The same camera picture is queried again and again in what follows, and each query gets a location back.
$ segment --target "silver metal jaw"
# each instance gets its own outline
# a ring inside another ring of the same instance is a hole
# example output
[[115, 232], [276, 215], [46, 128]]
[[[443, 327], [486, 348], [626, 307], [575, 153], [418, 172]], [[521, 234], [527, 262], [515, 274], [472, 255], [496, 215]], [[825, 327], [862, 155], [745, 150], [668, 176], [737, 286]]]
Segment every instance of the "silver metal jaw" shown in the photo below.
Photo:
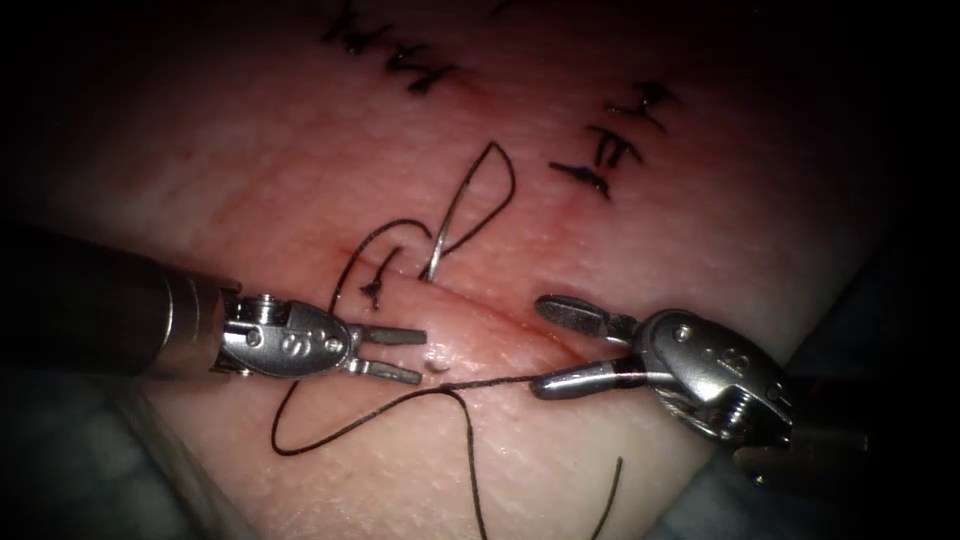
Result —
[[215, 369], [282, 379], [346, 371], [416, 385], [422, 379], [419, 372], [357, 355], [365, 342], [422, 345], [426, 341], [422, 330], [346, 324], [316, 306], [264, 294], [228, 302]]
[[539, 377], [530, 388], [540, 399], [650, 386], [671, 414], [712, 441], [782, 443], [789, 433], [786, 373], [725, 326], [682, 310], [661, 311], [640, 322], [560, 295], [538, 298], [534, 309], [563, 328], [630, 347], [623, 358]]

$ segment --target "black suture thread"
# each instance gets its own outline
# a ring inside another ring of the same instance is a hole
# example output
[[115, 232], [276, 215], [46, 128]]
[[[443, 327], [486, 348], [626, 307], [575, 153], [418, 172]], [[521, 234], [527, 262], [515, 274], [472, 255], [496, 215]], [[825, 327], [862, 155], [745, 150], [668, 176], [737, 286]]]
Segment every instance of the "black suture thread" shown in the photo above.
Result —
[[640, 157], [640, 153], [637, 152], [636, 147], [633, 146], [630, 141], [623, 138], [616, 131], [609, 130], [600, 126], [589, 125], [586, 128], [589, 131], [595, 131], [600, 134], [600, 142], [597, 144], [597, 153], [593, 158], [593, 164], [595, 167], [599, 167], [603, 162], [603, 154], [607, 149], [607, 143], [613, 143], [613, 151], [610, 153], [610, 157], [607, 159], [608, 167], [616, 167], [617, 163], [620, 162], [620, 157], [624, 152], [633, 155], [637, 158], [637, 161], [643, 163], [643, 158]]
[[373, 281], [360, 287], [360, 292], [370, 297], [370, 300], [373, 302], [373, 310], [380, 310], [380, 289], [383, 287], [383, 271], [386, 270], [387, 265], [390, 264], [390, 261], [397, 256], [397, 253], [400, 253], [403, 250], [400, 246], [395, 246], [390, 250], [390, 254], [380, 263], [380, 267], [377, 268], [376, 275], [373, 276]]
[[333, 313], [333, 310], [337, 307], [337, 300], [340, 299], [340, 290], [343, 289], [344, 282], [347, 281], [347, 276], [350, 274], [350, 270], [353, 269], [353, 265], [356, 264], [357, 259], [360, 257], [360, 253], [370, 244], [373, 240], [380, 236], [381, 234], [387, 232], [389, 229], [398, 227], [400, 225], [413, 225], [418, 227], [423, 234], [427, 235], [427, 238], [433, 238], [430, 234], [430, 229], [427, 228], [422, 222], [415, 219], [395, 219], [385, 225], [381, 225], [377, 230], [370, 233], [366, 238], [363, 239], [363, 242], [360, 242], [360, 245], [357, 246], [357, 249], [354, 250], [353, 255], [350, 256], [350, 260], [347, 261], [347, 266], [343, 269], [343, 272], [340, 273], [340, 279], [337, 280], [337, 286], [333, 289], [333, 297], [330, 298], [330, 307], [327, 308], [329, 313]]
[[419, 45], [414, 45], [413, 47], [405, 47], [403, 45], [397, 45], [397, 52], [393, 54], [390, 58], [387, 59], [387, 71], [420, 71], [422, 73], [429, 73], [430, 68], [424, 66], [418, 66], [414, 64], [401, 64], [400, 62], [412, 57], [420, 51], [429, 50], [430, 45], [426, 43], [421, 43]]
[[580, 182], [590, 184], [599, 191], [605, 199], [610, 200], [610, 185], [607, 184], [607, 181], [604, 180], [602, 176], [593, 172], [588, 167], [572, 167], [555, 161], [551, 161], [547, 165], [555, 171], [567, 173]]
[[392, 24], [385, 24], [373, 32], [362, 34], [353, 32], [343, 36], [343, 43], [347, 46], [347, 52], [353, 55], [360, 55], [377, 38], [383, 35], [387, 30], [393, 29]]
[[[513, 196], [517, 191], [517, 174], [513, 169], [513, 161], [510, 160], [510, 156], [507, 155], [507, 152], [503, 149], [502, 146], [500, 146], [499, 143], [497, 143], [496, 141], [491, 141], [489, 144], [487, 144], [486, 148], [483, 149], [483, 152], [480, 153], [480, 156], [470, 166], [470, 170], [467, 171], [467, 175], [464, 177], [463, 182], [460, 183], [460, 187], [457, 190], [457, 195], [454, 196], [453, 202], [451, 202], [451, 207], [459, 198], [460, 193], [464, 189], [466, 189], [466, 186], [468, 184], [470, 184], [470, 181], [473, 179], [473, 175], [476, 174], [477, 169], [480, 168], [480, 164], [483, 163], [484, 159], [486, 159], [487, 154], [490, 153], [491, 149], [496, 150], [497, 153], [500, 154], [500, 156], [503, 158], [504, 163], [507, 166], [507, 172], [510, 175], [510, 191], [507, 193], [507, 196], [503, 199], [503, 201], [499, 205], [497, 205], [497, 207], [494, 208], [492, 212], [487, 214], [486, 217], [480, 220], [480, 222], [477, 223], [477, 225], [475, 225], [472, 229], [467, 231], [467, 233], [464, 234], [459, 240], [454, 242], [453, 245], [441, 251], [440, 252], [441, 258], [446, 257], [447, 255], [450, 255], [451, 253], [459, 249], [468, 240], [473, 238], [478, 232], [480, 232], [481, 229], [483, 229], [488, 223], [490, 223], [490, 221], [493, 218], [497, 217], [497, 215], [500, 212], [502, 212], [503, 209], [506, 208], [507, 205], [510, 204], [510, 202], [513, 200]], [[451, 221], [453, 221], [453, 212], [450, 212], [448, 210], [447, 217], [444, 219], [443, 224], [440, 226], [440, 230], [444, 231], [447, 228], [449, 228]], [[428, 266], [424, 266], [423, 270], [420, 272], [420, 275], [417, 276], [418, 280], [422, 281], [426, 277], [427, 272], [429, 270], [429, 261], [427, 262], [427, 265]]]
[[617, 469], [613, 473], [613, 483], [610, 485], [610, 495], [607, 496], [607, 505], [603, 509], [600, 522], [597, 523], [597, 528], [593, 530], [593, 536], [590, 537], [590, 540], [597, 540], [597, 537], [600, 536], [600, 531], [603, 530], [603, 524], [607, 522], [607, 516], [610, 515], [610, 508], [613, 506], [613, 499], [617, 496], [617, 486], [620, 485], [620, 471], [622, 469], [623, 457], [617, 456]]
[[448, 383], [443, 384], [434, 388], [424, 388], [423, 390], [415, 390], [413, 392], [404, 394], [393, 401], [388, 402], [386, 405], [382, 405], [377, 409], [374, 409], [372, 412], [366, 414], [365, 416], [354, 420], [350, 424], [340, 428], [336, 432], [320, 439], [319, 441], [308, 444], [306, 446], [294, 449], [284, 449], [280, 448], [277, 445], [277, 427], [280, 423], [280, 416], [283, 414], [283, 410], [287, 406], [287, 402], [290, 401], [290, 396], [293, 394], [294, 389], [297, 387], [300, 381], [294, 382], [290, 389], [287, 391], [287, 395], [284, 396], [283, 401], [280, 402], [280, 407], [277, 409], [277, 414], [273, 418], [273, 426], [270, 431], [270, 444], [273, 446], [273, 451], [278, 455], [284, 457], [296, 456], [320, 448], [321, 446], [331, 443], [340, 437], [346, 435], [347, 433], [353, 431], [354, 429], [366, 424], [367, 422], [373, 420], [374, 418], [380, 416], [381, 414], [389, 411], [390, 409], [410, 401], [411, 399], [429, 396], [429, 395], [445, 395], [452, 397], [457, 400], [457, 403], [460, 404], [460, 408], [463, 410], [463, 416], [467, 421], [467, 463], [470, 466], [470, 490], [473, 494], [473, 510], [477, 517], [477, 527], [480, 531], [480, 538], [487, 540], [487, 528], [483, 522], [483, 511], [480, 509], [480, 484], [477, 481], [477, 463], [476, 458], [474, 457], [474, 434], [473, 434], [473, 423], [470, 420], [470, 411], [467, 408], [467, 402], [464, 401], [463, 397], [460, 394], [456, 393], [456, 389], [467, 390], [472, 388], [487, 388], [490, 386], [496, 386], [500, 384], [509, 384], [509, 383], [518, 383], [518, 382], [529, 382], [536, 378], [536, 375], [528, 375], [521, 377], [501, 377], [497, 379], [488, 379], [482, 381], [468, 381], [463, 383]]
[[323, 35], [323, 41], [331, 42], [335, 37], [340, 35], [341, 32], [353, 26], [354, 19], [357, 18], [357, 13], [350, 9], [350, 0], [345, 0], [343, 6], [340, 8], [340, 14], [337, 15], [337, 18], [333, 21], [333, 24], [330, 25], [330, 29], [327, 30], [327, 33]]
[[444, 66], [440, 69], [431, 69], [426, 72], [426, 75], [420, 77], [419, 79], [413, 81], [407, 86], [407, 91], [414, 95], [426, 95], [430, 91], [430, 87], [433, 86], [433, 83], [440, 80], [440, 77], [443, 77], [447, 73], [457, 69], [457, 66]]

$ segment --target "skin surface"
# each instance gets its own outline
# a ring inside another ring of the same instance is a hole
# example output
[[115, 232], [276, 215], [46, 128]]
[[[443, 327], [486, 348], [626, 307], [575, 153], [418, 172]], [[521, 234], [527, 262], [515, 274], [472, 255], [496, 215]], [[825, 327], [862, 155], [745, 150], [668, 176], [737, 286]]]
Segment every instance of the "skin surface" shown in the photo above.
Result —
[[[781, 34], [780, 19], [760, 32], [763, 15], [732, 7], [625, 15], [521, 2], [491, 20], [494, 3], [445, 4], [358, 3], [361, 29], [395, 25], [359, 56], [319, 39], [339, 11], [332, 2], [211, 7], [157, 32], [142, 56], [114, 51], [123, 69], [96, 88], [75, 86], [73, 102], [47, 117], [52, 142], [15, 184], [21, 212], [228, 275], [251, 293], [325, 306], [350, 253], [379, 225], [408, 217], [436, 233], [467, 168], [496, 140], [516, 169], [512, 204], [443, 259], [431, 284], [416, 280], [430, 241], [410, 227], [381, 237], [337, 309], [351, 322], [426, 330], [424, 347], [364, 351], [424, 371], [425, 387], [617, 354], [539, 320], [532, 302], [545, 293], [641, 318], [690, 309], [785, 361], [894, 215], [879, 146], [843, 69], [824, 62], [817, 43]], [[430, 43], [418, 60], [460, 69], [411, 96], [415, 75], [384, 71], [398, 43]], [[646, 79], [681, 100], [654, 109], [667, 134], [603, 110], [635, 104], [630, 85]], [[644, 158], [601, 169], [611, 201], [547, 167], [591, 165], [599, 137], [588, 124]], [[507, 188], [491, 156], [449, 238]], [[396, 245], [373, 312], [358, 289]], [[427, 360], [451, 367], [432, 374]], [[264, 538], [478, 537], [452, 400], [409, 402], [282, 458], [269, 429], [288, 384], [253, 377], [145, 392]], [[310, 443], [408, 390], [347, 375], [308, 380], [279, 442]], [[494, 539], [589, 537], [618, 456], [603, 537], [639, 534], [711, 451], [643, 389], [559, 403], [524, 385], [463, 395]]]

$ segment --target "surgical suture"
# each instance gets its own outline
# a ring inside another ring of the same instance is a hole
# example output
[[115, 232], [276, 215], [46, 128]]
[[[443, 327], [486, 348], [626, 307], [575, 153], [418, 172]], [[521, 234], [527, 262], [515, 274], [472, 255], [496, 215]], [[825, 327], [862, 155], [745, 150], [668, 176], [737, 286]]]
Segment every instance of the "surgical suture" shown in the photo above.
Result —
[[380, 310], [380, 289], [383, 287], [383, 271], [387, 268], [387, 265], [390, 264], [390, 261], [397, 256], [397, 253], [400, 253], [401, 250], [402, 248], [400, 246], [393, 248], [393, 250], [390, 251], [390, 254], [387, 255], [387, 258], [380, 263], [380, 267], [377, 268], [377, 273], [374, 275], [373, 281], [364, 285], [363, 287], [360, 287], [360, 292], [363, 293], [364, 296], [370, 297], [370, 299], [373, 301], [374, 311]]
[[361, 32], [350, 32], [349, 34], [343, 36], [343, 42], [347, 45], [347, 52], [350, 54], [360, 54], [368, 45], [373, 43], [373, 40], [382, 36], [384, 32], [393, 28], [392, 24], [385, 24], [380, 28], [377, 28], [373, 32], [361, 33]]
[[638, 162], [643, 163], [643, 158], [640, 157], [640, 153], [637, 152], [637, 149], [630, 142], [621, 137], [619, 133], [593, 125], [587, 126], [586, 129], [590, 131], [596, 131], [600, 134], [600, 143], [597, 144], [597, 153], [593, 158], [593, 165], [595, 167], [599, 167], [603, 162], [603, 155], [606, 153], [607, 143], [611, 142], [613, 143], [613, 151], [610, 152], [610, 157], [607, 158], [607, 167], [616, 167], [617, 163], [620, 162], [620, 156], [622, 156], [624, 152], [637, 158]]
[[608, 201], [610, 200], [610, 186], [607, 181], [588, 167], [572, 167], [562, 163], [550, 162], [550, 168], [555, 171], [565, 172], [575, 179], [593, 186]]
[[411, 56], [417, 54], [420, 51], [429, 49], [430, 46], [426, 44], [414, 45], [413, 47], [405, 47], [403, 45], [397, 45], [397, 52], [393, 53], [393, 56], [387, 59], [387, 71], [421, 71], [428, 73], [430, 68], [424, 66], [418, 66], [414, 64], [401, 64], [404, 60], [410, 58]]
[[636, 107], [624, 107], [607, 103], [605, 109], [609, 112], [646, 118], [653, 123], [653, 125], [657, 126], [660, 131], [666, 132], [667, 130], [663, 127], [663, 124], [650, 117], [650, 110], [664, 99], [670, 99], [678, 103], [680, 100], [678, 100], [672, 92], [667, 90], [665, 86], [656, 81], [638, 82], [633, 85], [633, 88], [640, 92], [640, 101]]
[[333, 21], [333, 24], [330, 25], [330, 29], [327, 30], [327, 33], [323, 35], [323, 40], [326, 42], [333, 41], [341, 32], [351, 28], [353, 26], [353, 21], [357, 18], [357, 12], [353, 11], [350, 7], [350, 0], [346, 0], [343, 3], [343, 6], [340, 8], [340, 14], [337, 15], [337, 18]]
[[440, 69], [431, 69], [427, 71], [426, 75], [410, 83], [410, 85], [407, 86], [407, 91], [411, 94], [422, 96], [430, 90], [430, 86], [440, 79], [440, 77], [455, 69], [457, 69], [457, 66], [444, 66]]

